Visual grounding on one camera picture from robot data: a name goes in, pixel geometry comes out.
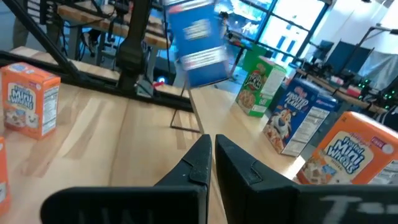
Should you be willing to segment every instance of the cereal box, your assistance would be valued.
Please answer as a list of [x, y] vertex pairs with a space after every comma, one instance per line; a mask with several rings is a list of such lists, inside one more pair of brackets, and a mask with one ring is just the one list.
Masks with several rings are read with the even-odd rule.
[[10, 207], [10, 192], [7, 177], [6, 145], [0, 137], [0, 216]]
[[262, 117], [285, 78], [286, 70], [259, 56], [248, 73], [236, 102], [250, 116]]
[[314, 84], [293, 79], [263, 133], [278, 153], [299, 156], [337, 101]]
[[26, 63], [1, 71], [5, 127], [35, 139], [54, 131], [60, 78]]
[[398, 184], [398, 133], [344, 112], [297, 178], [302, 184]]

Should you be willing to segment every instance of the desk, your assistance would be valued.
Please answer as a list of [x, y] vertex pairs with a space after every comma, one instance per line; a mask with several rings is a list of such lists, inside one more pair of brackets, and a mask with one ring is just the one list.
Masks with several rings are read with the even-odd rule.
[[[275, 151], [262, 133], [268, 118], [248, 116], [234, 102], [235, 94], [212, 86], [190, 90], [189, 94], [203, 134], [210, 134], [212, 139], [215, 139], [216, 134], [224, 134], [256, 159], [289, 179], [293, 179], [304, 165], [302, 157], [283, 156]], [[215, 169], [214, 152], [213, 169]]]
[[[13, 52], [38, 60], [48, 58], [45, 53], [25, 47]], [[74, 63], [78, 69], [91, 73], [113, 73]], [[171, 86], [161, 89], [180, 93]], [[12, 205], [0, 223], [41, 223], [42, 202], [67, 187], [154, 185], [198, 139], [198, 134], [169, 128], [173, 112], [170, 108], [61, 84], [55, 133], [36, 141], [4, 129], [1, 122]], [[176, 121], [197, 128], [191, 113], [179, 111]], [[217, 183], [212, 182], [209, 223], [226, 223], [217, 191]]]
[[[308, 74], [307, 72], [304, 72], [301, 69], [296, 69], [296, 71], [298, 73], [302, 74], [302, 75], [306, 75], [308, 80], [316, 83], [317, 85], [320, 85], [322, 88], [324, 88], [324, 89], [326, 89], [326, 90], [328, 90], [328, 91], [330, 91], [332, 93], [335, 92], [336, 88], [332, 87], [331, 85], [329, 85], [329, 83], [326, 80], [314, 77], [314, 76]], [[366, 109], [369, 106], [369, 103], [363, 102], [363, 101], [361, 101], [361, 100], [359, 100], [357, 98], [354, 98], [352, 96], [349, 96], [349, 95], [347, 95], [345, 93], [346, 93], [346, 90], [344, 88], [339, 88], [339, 91], [337, 91], [335, 93], [335, 96], [337, 96], [338, 98], [341, 98], [342, 100], [344, 100], [345, 102], [347, 102], [347, 103], [349, 103], [351, 105], [355, 105], [355, 106], [358, 106], [358, 107], [363, 108], [363, 109]], [[381, 108], [381, 107], [378, 107], [378, 106], [375, 106], [375, 105], [372, 105], [370, 107], [369, 111], [371, 111], [373, 113], [385, 113], [385, 112], [387, 112], [387, 110], [385, 110], [384, 108]]]
[[[78, 2], [77, 5], [81, 7], [85, 7], [87, 9], [96, 10], [92, 5], [91, 1]], [[101, 6], [101, 9], [105, 14], [111, 14], [114, 12], [114, 6], [112, 5], [104, 5]], [[102, 19], [98, 16], [93, 16], [89, 13], [79, 11], [78, 9], [74, 9], [68, 6], [59, 6], [58, 14], [62, 17], [62, 19], [69, 21], [72, 26], [78, 24], [87, 24], [90, 23], [91, 28], [100, 30], [102, 32], [108, 32], [109, 25], [111, 21], [109, 19]], [[127, 14], [124, 16], [124, 21], [130, 23], [131, 14]], [[75, 27], [70, 29], [70, 40], [69, 40], [69, 48], [68, 48], [68, 57], [70, 59], [77, 59], [77, 52], [79, 51], [80, 45], [80, 31], [81, 27]], [[113, 27], [113, 34], [121, 37], [127, 37], [129, 32], [129, 26], [115, 24]], [[164, 28], [162, 24], [162, 20], [153, 16], [149, 16], [147, 32], [145, 33], [144, 40], [147, 44], [152, 47], [148, 68], [147, 68], [147, 76], [153, 81], [153, 71], [155, 68], [156, 56], [159, 49], [167, 48], [167, 40], [164, 37]], [[97, 49], [97, 58], [96, 65], [100, 65], [102, 60], [102, 50], [104, 45], [105, 36], [101, 35], [101, 40], [99, 42], [99, 46]]]

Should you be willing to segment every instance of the orange cereal box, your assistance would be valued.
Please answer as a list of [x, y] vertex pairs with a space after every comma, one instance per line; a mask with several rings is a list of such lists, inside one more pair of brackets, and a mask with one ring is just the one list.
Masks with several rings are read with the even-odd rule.
[[7, 177], [6, 145], [4, 138], [0, 137], [0, 216], [10, 207], [10, 192]]
[[301, 184], [398, 184], [398, 133], [345, 112], [297, 178]]
[[5, 127], [35, 139], [54, 131], [60, 78], [26, 63], [1, 71]]

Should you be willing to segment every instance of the blurry blue box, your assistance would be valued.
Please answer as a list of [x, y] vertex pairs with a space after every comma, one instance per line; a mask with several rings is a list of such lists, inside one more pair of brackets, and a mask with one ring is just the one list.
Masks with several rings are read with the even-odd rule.
[[187, 71], [188, 88], [209, 85], [228, 78], [227, 55], [214, 15], [212, 0], [169, 1], [167, 12]]
[[337, 100], [314, 84], [293, 79], [263, 129], [278, 153], [299, 156]]

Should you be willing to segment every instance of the cereal box text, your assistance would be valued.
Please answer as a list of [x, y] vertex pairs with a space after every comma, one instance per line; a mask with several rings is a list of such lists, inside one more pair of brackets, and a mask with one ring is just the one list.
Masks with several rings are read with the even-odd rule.
[[298, 110], [301, 110], [304, 106], [308, 105], [308, 100], [290, 91], [286, 95], [285, 103], [287, 103], [288, 105], [292, 105]]
[[364, 161], [364, 148], [353, 142], [349, 137], [344, 140], [337, 140], [332, 146], [329, 146], [326, 154], [337, 160], [347, 171], [352, 174], [359, 168], [359, 165]]
[[260, 76], [259, 72], [254, 71], [244, 85], [251, 85], [254, 87], [253, 90], [259, 90], [262, 85], [262, 77]]
[[11, 90], [11, 96], [9, 96], [9, 101], [11, 103], [16, 103], [27, 107], [32, 110], [34, 106], [33, 96], [30, 94], [29, 89], [22, 86], [15, 85]]

